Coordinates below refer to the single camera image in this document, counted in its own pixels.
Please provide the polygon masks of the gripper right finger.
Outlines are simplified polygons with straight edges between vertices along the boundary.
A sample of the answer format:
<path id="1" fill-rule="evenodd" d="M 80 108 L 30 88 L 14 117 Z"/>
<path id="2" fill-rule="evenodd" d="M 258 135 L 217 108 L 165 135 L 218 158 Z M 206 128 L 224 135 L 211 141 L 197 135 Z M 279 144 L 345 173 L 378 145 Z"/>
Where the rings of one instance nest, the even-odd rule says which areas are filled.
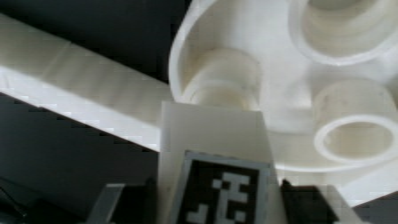
<path id="1" fill-rule="evenodd" d="M 295 186 L 282 180 L 288 224 L 355 224 L 355 213 L 330 186 Z"/>

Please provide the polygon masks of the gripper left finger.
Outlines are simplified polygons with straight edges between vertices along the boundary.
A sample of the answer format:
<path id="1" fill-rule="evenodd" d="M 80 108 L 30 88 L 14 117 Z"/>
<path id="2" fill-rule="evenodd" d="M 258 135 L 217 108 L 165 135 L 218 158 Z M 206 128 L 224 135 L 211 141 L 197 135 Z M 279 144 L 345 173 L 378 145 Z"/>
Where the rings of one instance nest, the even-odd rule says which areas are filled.
<path id="1" fill-rule="evenodd" d="M 105 185 L 83 224 L 156 223 L 156 182 Z"/>

